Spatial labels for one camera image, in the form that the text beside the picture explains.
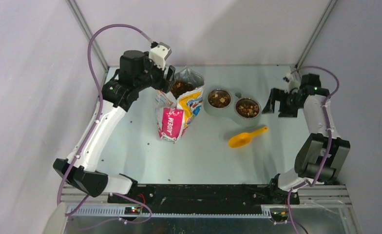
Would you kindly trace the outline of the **pet food bag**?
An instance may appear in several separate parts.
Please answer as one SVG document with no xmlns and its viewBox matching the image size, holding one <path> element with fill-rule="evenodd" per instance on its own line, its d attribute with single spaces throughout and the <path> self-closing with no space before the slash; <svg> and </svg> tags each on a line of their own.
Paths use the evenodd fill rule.
<svg viewBox="0 0 382 234">
<path fill-rule="evenodd" d="M 204 77 L 185 66 L 174 74 L 170 91 L 156 92 L 156 121 L 160 139 L 176 142 L 199 114 L 203 104 Z"/>
</svg>

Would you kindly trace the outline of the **yellow plastic scoop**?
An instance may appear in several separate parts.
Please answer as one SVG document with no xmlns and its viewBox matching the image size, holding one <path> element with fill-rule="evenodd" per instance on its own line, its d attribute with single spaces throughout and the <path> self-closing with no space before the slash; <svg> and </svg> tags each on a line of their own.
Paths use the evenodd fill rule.
<svg viewBox="0 0 382 234">
<path fill-rule="evenodd" d="M 253 138 L 263 133 L 266 133 L 268 130 L 269 128 L 265 126 L 250 133 L 243 132 L 243 133 L 237 134 L 228 141 L 228 146 L 230 148 L 240 148 L 240 147 L 246 146 L 251 143 Z"/>
</svg>

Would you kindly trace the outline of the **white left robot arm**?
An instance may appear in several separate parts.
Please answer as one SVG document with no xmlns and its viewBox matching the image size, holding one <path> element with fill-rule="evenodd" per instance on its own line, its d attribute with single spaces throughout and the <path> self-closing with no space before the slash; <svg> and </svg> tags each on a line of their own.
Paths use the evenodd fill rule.
<svg viewBox="0 0 382 234">
<path fill-rule="evenodd" d="M 175 68 L 166 65 L 171 52 L 163 45 L 148 52 L 124 52 L 119 69 L 102 87 L 100 100 L 84 136 L 66 159 L 57 158 L 53 163 L 54 170 L 66 183 L 91 197 L 119 193 L 127 203 L 137 200 L 138 189 L 132 186 L 133 179 L 123 174 L 102 173 L 97 166 L 112 132 L 138 99 L 139 93 L 149 87 L 166 92 L 174 84 Z"/>
</svg>

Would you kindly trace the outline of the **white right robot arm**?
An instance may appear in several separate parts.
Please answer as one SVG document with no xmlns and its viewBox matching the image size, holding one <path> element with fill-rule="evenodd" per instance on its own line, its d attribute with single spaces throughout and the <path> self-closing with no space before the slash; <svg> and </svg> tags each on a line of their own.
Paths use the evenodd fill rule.
<svg viewBox="0 0 382 234">
<path fill-rule="evenodd" d="M 279 103 L 279 117 L 304 113 L 309 136 L 295 158 L 294 167 L 275 177 L 276 185 L 269 188 L 268 198 L 280 204 L 287 192 L 304 186 L 330 183 L 337 179 L 350 151 L 350 142 L 340 137 L 331 114 L 332 93 L 323 88 L 317 74 L 306 74 L 296 81 L 292 74 L 284 77 L 285 90 L 273 88 L 262 114 L 272 114 Z"/>
</svg>

